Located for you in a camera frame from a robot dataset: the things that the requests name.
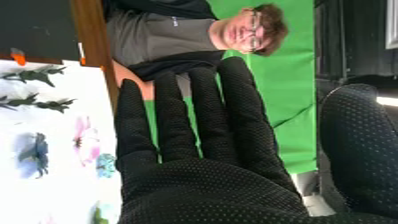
glove finger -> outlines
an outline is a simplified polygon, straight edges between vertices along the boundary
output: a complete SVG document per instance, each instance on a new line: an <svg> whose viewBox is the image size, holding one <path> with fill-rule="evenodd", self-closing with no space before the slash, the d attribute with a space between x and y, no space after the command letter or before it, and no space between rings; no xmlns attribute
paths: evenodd
<svg viewBox="0 0 398 224"><path fill-rule="evenodd" d="M155 80L155 108L162 161L199 158L186 105L172 73Z"/></svg>
<svg viewBox="0 0 398 224"><path fill-rule="evenodd" d="M222 93L234 132L234 145L243 167L291 192L295 186L277 156L277 144L252 73L242 58L222 61L218 67Z"/></svg>
<svg viewBox="0 0 398 224"><path fill-rule="evenodd" d="M123 81L119 93L115 134L117 169L121 170L121 164L131 163L135 166L156 164L156 147L151 140L140 89L135 82L128 79Z"/></svg>
<svg viewBox="0 0 398 224"><path fill-rule="evenodd" d="M197 132L204 158L238 165L227 127L226 107L215 83L215 72L197 68L190 70L192 101L195 108Z"/></svg>

gray shirt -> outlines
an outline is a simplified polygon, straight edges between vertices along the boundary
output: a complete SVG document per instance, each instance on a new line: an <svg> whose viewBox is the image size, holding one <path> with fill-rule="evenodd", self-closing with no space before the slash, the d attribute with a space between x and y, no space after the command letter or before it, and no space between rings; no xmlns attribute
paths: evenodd
<svg viewBox="0 0 398 224"><path fill-rule="evenodd" d="M174 54L215 51L208 34L211 23L213 19L115 12L107 23L115 61L128 67Z"/></svg>

black jacket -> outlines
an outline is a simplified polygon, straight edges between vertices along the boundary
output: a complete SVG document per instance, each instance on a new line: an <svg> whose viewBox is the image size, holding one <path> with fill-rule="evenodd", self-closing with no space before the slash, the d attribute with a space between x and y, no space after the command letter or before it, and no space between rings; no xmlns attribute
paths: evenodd
<svg viewBox="0 0 398 224"><path fill-rule="evenodd" d="M217 19L206 0L119 0L119 7L163 16L192 19ZM155 61L128 66L144 81L149 81L165 72L176 74L195 67L215 68L224 56L224 51L201 51L170 55Z"/></svg>

gray surface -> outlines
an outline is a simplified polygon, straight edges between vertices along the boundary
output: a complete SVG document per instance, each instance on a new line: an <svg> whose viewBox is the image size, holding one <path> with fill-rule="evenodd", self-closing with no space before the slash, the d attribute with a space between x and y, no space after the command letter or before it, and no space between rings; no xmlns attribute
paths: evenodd
<svg viewBox="0 0 398 224"><path fill-rule="evenodd" d="M69 0L2 0L0 30L0 54L80 59Z"/></svg>

fabric texture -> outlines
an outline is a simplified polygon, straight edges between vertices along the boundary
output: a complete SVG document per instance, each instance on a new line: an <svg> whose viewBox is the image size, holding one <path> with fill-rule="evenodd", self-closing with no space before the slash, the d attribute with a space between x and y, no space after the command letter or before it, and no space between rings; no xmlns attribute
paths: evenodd
<svg viewBox="0 0 398 224"><path fill-rule="evenodd" d="M218 73L222 94L213 71L190 70L204 159L174 74L155 80L158 149L140 90L130 80L123 82L115 116L119 223L398 223L398 138L368 87L345 87L332 93L322 115L323 149L352 212L311 218L277 156L263 100L240 58L224 60ZM357 142L366 136L369 144Z"/></svg>
<svg viewBox="0 0 398 224"><path fill-rule="evenodd" d="M114 14L112 11L117 11L117 10L123 10L123 11L133 10L137 14L153 13L162 16L179 17L185 19L197 19L197 20L217 19L210 9L210 4L202 0L199 1L197 0L139 0L139 1L103 0L103 7L105 7L107 21L112 20L112 14ZM139 60L142 62L137 64L133 63L126 65L128 63L124 62L124 66L128 67L131 72L139 75L142 81L151 81L167 72L174 72L176 74L181 74L194 67L202 67L202 66L217 67L222 60L222 55L224 55L224 51L215 49L201 50L194 52L190 52L190 49L185 49L183 51L178 52L178 54L170 54L165 57L156 58L156 55L155 55L153 58L147 58L153 60L147 60L147 61Z"/></svg>
<svg viewBox="0 0 398 224"><path fill-rule="evenodd" d="M128 67L176 54L217 51L208 35L213 21L119 10L107 22L119 64Z"/></svg>

